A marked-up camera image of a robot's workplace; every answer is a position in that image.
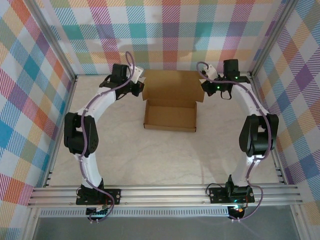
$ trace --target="wire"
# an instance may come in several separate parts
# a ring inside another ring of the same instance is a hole
[[[222,91],[220,92],[220,97],[221,97],[222,99],[224,99],[224,100],[231,100],[231,99],[232,99],[232,96],[231,96],[230,92],[229,92],[229,98],[224,98]]]
[[[252,164],[250,165],[249,169],[248,169],[248,172],[246,173],[246,182],[248,183],[248,185],[251,187],[251,188],[259,188],[260,191],[261,191],[261,198],[260,198],[260,201],[258,203],[258,205],[256,206],[256,208],[247,216],[243,217],[241,220],[244,220],[244,219],[247,219],[249,217],[251,217],[257,210],[258,208],[260,207],[261,203],[262,203],[262,200],[264,199],[264,191],[262,189],[262,187],[260,186],[257,186],[257,185],[252,185],[249,181],[249,177],[250,177],[250,173],[251,173],[251,170],[253,169],[254,165],[256,164],[257,160],[265,160],[268,156],[269,156],[269,153],[270,153],[270,149],[271,149],[271,127],[270,127],[270,123],[266,117],[266,115],[262,112],[262,110],[260,109],[260,106],[256,100],[256,98],[254,97],[254,95],[252,94],[251,91],[249,91],[248,88],[246,88],[244,85],[240,84],[239,82],[236,82],[236,81],[229,81],[229,80],[226,80],[226,81],[216,81],[216,80],[212,80],[210,78],[208,78],[207,76],[203,75],[202,71],[200,71],[199,69],[199,65],[200,64],[204,64],[206,66],[206,68],[208,69],[209,68],[209,64],[204,62],[204,61],[198,61],[196,63],[196,70],[198,71],[198,73],[200,74],[201,77],[203,77],[205,80],[208,80],[212,83],[216,83],[216,84],[234,84],[234,85],[237,85],[239,86],[240,88],[242,88],[243,90],[245,90],[249,96],[251,97],[254,105],[256,106],[258,112],[261,114],[261,116],[263,117],[264,121],[265,121],[265,124],[266,124],[266,129],[267,129],[267,134],[268,134],[268,147],[264,153],[264,156],[263,157],[255,157],[252,161]],[[233,216],[230,216],[231,218],[235,219],[235,220],[238,220],[240,222],[239,219],[233,217]]]
[[[111,74],[109,74],[108,76],[106,76],[106,78],[104,79],[105,81],[110,80]]]
[[[214,183],[214,182],[210,183],[210,184],[206,187],[206,189],[205,189],[205,194],[207,194],[209,197],[210,197],[210,194],[208,194],[208,189],[209,189],[209,187],[210,187],[211,185],[213,185],[213,184],[218,185],[220,188],[224,188],[223,186],[221,186],[221,185],[218,184],[218,183]]]
[[[80,195],[78,194],[79,189],[81,189],[81,187],[78,187],[77,190],[75,191],[75,194],[76,194],[78,197],[80,197]]]
[[[87,151],[87,147],[88,147],[87,133],[86,133],[86,131],[85,131],[85,115],[86,115],[86,113],[89,111],[90,106],[91,106],[97,99],[99,99],[101,96],[106,95],[106,94],[108,94],[108,93],[110,93],[110,92],[113,92],[113,91],[115,91],[115,90],[118,90],[118,89],[120,89],[120,88],[123,88],[125,85],[127,85],[128,83],[130,83],[130,81],[131,81],[131,79],[132,79],[132,77],[133,77],[133,75],[134,75],[134,73],[135,73],[135,61],[134,61],[134,57],[132,56],[132,54],[131,54],[130,52],[128,52],[128,51],[125,52],[125,59],[126,59],[127,63],[129,64],[129,66],[130,66],[130,67],[132,66],[132,73],[131,73],[131,75],[129,76],[129,78],[127,79],[127,81],[126,81],[125,83],[123,83],[123,84],[115,87],[115,88],[109,89],[109,90],[107,90],[107,91],[102,92],[102,93],[99,94],[99,95],[96,95],[96,96],[87,104],[87,106],[85,107],[85,109],[84,109],[84,111],[83,111],[83,113],[82,113],[82,115],[81,115],[81,128],[82,128],[83,139],[84,139],[84,147],[83,147],[83,151],[82,151],[82,153],[79,155],[78,159],[79,159],[79,165],[80,165],[80,170],[81,170],[82,177],[83,177],[83,179],[86,181],[86,183],[89,184],[89,186],[91,186],[93,189],[97,190],[98,192],[107,195],[107,197],[109,197],[109,198],[111,199],[111,201],[112,201],[112,204],[111,204],[111,207],[110,207],[109,211],[106,213],[106,215],[105,215],[103,218],[101,218],[101,219],[99,220],[100,222],[102,222],[103,220],[105,220],[105,219],[111,214],[111,212],[113,211],[113,209],[114,209],[114,207],[115,207],[115,199],[114,199],[114,197],[113,197],[111,194],[109,194],[108,192],[106,192],[106,191],[104,191],[104,190],[101,190],[101,189],[99,189],[98,187],[94,186],[94,185],[88,180],[88,178],[87,178],[87,176],[86,176],[86,173],[85,173],[85,170],[84,170],[84,165],[83,165],[83,159],[82,159],[83,156],[85,155],[85,153],[86,153],[86,151]],[[92,220],[91,215],[89,215],[89,220],[90,220],[90,222],[91,222],[91,223],[93,223],[93,222],[99,223],[98,220]]]

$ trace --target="plaid wallpaper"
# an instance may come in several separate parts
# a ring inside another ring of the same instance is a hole
[[[285,0],[37,0],[77,74],[107,74],[134,53],[145,69],[246,72]]]
[[[279,116],[277,148],[291,184],[320,236],[320,1],[300,0],[263,68],[258,87]]]
[[[0,240],[17,239],[40,187],[71,79],[23,0],[0,1]]]
[[[283,12],[285,6],[286,6],[286,3],[288,2],[289,0],[281,0],[281,3],[278,7],[278,9],[276,10],[276,13],[274,14],[273,18],[272,18],[272,21],[267,29],[267,31],[265,32],[265,35],[260,43],[260,46],[258,48],[258,50],[256,51],[255,55],[254,55],[254,58],[253,58],[253,61],[248,69],[249,72],[252,72],[256,63],[257,63],[257,60],[260,56],[260,53],[261,51],[264,49],[264,47],[266,46],[266,43],[267,41],[269,40],[269,37],[271,35],[271,33],[273,32],[273,30],[276,28],[276,23],[279,19],[279,17],[281,16],[281,13]]]

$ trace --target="open cardboard box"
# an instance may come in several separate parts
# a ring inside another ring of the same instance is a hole
[[[146,70],[144,77],[144,128],[195,132],[197,102],[205,96],[198,72]]]

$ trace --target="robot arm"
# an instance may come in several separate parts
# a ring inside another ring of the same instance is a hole
[[[64,145],[69,148],[69,151],[78,161],[85,145],[83,133],[77,129],[81,127],[81,116],[85,112],[84,129],[87,138],[87,149],[82,157],[82,166],[87,180],[97,188],[101,188],[101,185],[103,187],[103,179],[99,173],[96,161],[95,151],[99,143],[96,123],[106,109],[119,99],[120,95],[132,93],[133,95],[138,96],[144,88],[144,78],[141,77],[143,69],[135,67],[134,74],[129,84],[115,91],[109,91],[106,94],[102,94],[125,82],[128,79],[128,75],[132,72],[132,69],[130,71],[127,70],[128,66],[126,65],[114,64],[112,74],[100,84],[98,91],[93,96],[92,99],[97,99],[91,104],[90,108],[87,109],[86,107],[88,104],[86,104],[76,113],[67,113],[64,119]],[[88,184],[87,180],[82,178],[82,186],[92,189],[92,186]]]
[[[272,150],[276,145],[278,116],[269,114],[253,93],[249,79],[246,76],[240,76],[238,60],[232,59],[223,62],[223,77],[217,74],[212,65],[204,67],[202,74],[207,77],[207,80],[200,80],[201,86],[208,96],[220,91],[222,97],[223,92],[228,91],[229,99],[236,98],[242,111],[247,115],[239,136],[239,146],[245,154],[241,155],[235,171],[229,176],[225,184],[225,190],[221,191],[219,189],[213,192],[214,188],[210,188],[210,194],[212,196],[220,194],[221,198],[219,200],[225,197],[226,202],[248,202],[246,199],[253,197],[253,194],[251,194],[252,189],[248,185],[250,173],[255,170],[268,151],[269,137],[271,138],[269,150]],[[271,136],[268,135],[268,127],[270,128]],[[214,203],[216,197],[212,196],[210,201]]]

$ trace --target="plaid fabric wall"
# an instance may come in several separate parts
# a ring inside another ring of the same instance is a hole
[[[257,84],[279,116],[277,148],[285,173],[306,204],[309,227],[320,236],[320,1],[300,0]]]
[[[219,71],[239,59],[246,72],[279,0],[37,0],[73,69],[107,74],[134,53],[145,69]]]
[[[71,80],[23,0],[0,1],[0,240],[17,239]]]
[[[281,13],[283,12],[287,2],[288,2],[288,0],[282,0],[281,1],[281,4],[279,5],[275,15],[272,18],[272,21],[271,21],[271,23],[270,23],[270,25],[268,27],[268,30],[266,31],[266,33],[265,33],[265,35],[264,35],[264,37],[262,39],[262,42],[261,42],[258,50],[256,51],[255,55],[254,55],[253,61],[252,61],[251,65],[249,67],[249,70],[248,70],[249,72],[253,71],[253,69],[254,69],[254,67],[255,67],[255,65],[257,63],[257,60],[260,57],[260,53],[264,49],[264,47],[266,46],[267,41],[269,40],[269,37],[270,37],[271,33],[274,31],[275,27],[277,26],[276,23],[277,23],[279,17],[281,16]]]

